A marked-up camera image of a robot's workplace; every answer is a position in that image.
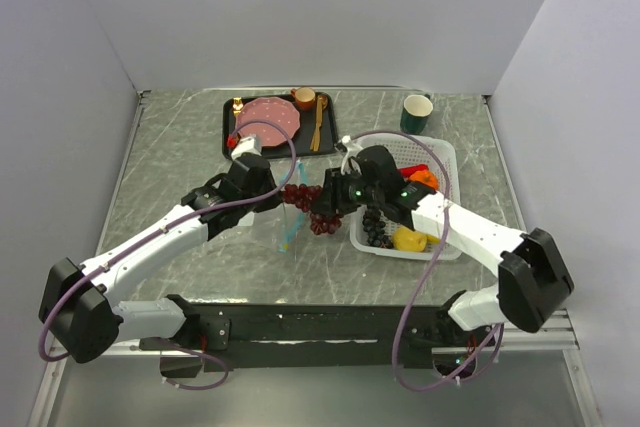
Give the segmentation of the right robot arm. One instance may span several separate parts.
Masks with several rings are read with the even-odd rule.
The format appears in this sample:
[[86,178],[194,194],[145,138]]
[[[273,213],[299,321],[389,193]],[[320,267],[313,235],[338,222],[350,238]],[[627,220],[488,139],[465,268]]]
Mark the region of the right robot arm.
[[346,163],[344,169],[326,170],[313,213],[334,217],[376,207],[392,222],[460,250],[496,277],[493,286],[448,301],[448,314],[437,322],[445,343],[460,345],[474,329],[503,322],[536,333],[573,292],[573,280],[548,232],[499,225],[404,178],[383,146],[367,147]]

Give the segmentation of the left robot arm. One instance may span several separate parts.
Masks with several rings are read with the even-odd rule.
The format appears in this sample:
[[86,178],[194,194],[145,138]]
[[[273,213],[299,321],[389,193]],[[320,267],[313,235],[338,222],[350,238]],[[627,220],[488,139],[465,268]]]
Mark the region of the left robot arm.
[[49,271],[39,318],[68,356],[87,363],[113,344],[162,338],[184,349],[201,334],[198,311],[179,296],[131,302],[129,294],[179,255],[235,227],[250,212],[281,203],[267,159],[244,153],[230,169],[191,190],[159,221],[118,247],[75,264],[65,258]]

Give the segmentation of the clear zip top bag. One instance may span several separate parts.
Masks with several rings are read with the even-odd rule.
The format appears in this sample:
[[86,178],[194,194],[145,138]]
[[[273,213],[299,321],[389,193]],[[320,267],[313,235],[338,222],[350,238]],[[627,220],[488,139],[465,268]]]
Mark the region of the clear zip top bag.
[[254,213],[249,239],[253,245],[280,256],[292,256],[296,237],[305,224],[307,214],[294,204],[280,204],[274,210]]

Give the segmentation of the yellow lemon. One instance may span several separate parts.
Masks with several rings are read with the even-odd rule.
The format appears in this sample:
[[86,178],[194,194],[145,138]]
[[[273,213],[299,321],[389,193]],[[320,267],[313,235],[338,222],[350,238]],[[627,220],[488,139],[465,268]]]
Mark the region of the yellow lemon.
[[405,252],[423,252],[428,246],[428,237],[421,232],[399,226],[392,236],[396,250]]

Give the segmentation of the dark purple grape bunch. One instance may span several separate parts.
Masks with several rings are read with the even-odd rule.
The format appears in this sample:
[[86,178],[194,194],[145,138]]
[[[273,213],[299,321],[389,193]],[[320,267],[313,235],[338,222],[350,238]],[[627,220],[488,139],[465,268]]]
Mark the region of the dark purple grape bunch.
[[393,242],[386,232],[386,221],[382,212],[375,207],[367,207],[361,221],[366,234],[366,244],[370,247],[391,249]]

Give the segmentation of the red grape bunch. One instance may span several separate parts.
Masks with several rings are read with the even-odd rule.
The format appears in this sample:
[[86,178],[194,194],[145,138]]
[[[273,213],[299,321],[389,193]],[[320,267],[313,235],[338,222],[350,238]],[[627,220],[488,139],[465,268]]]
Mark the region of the red grape bunch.
[[298,210],[309,215],[310,229],[315,235],[333,235],[342,226],[340,215],[326,216],[313,213],[312,204],[320,196],[322,187],[307,184],[286,184],[282,198],[286,204],[295,206]]

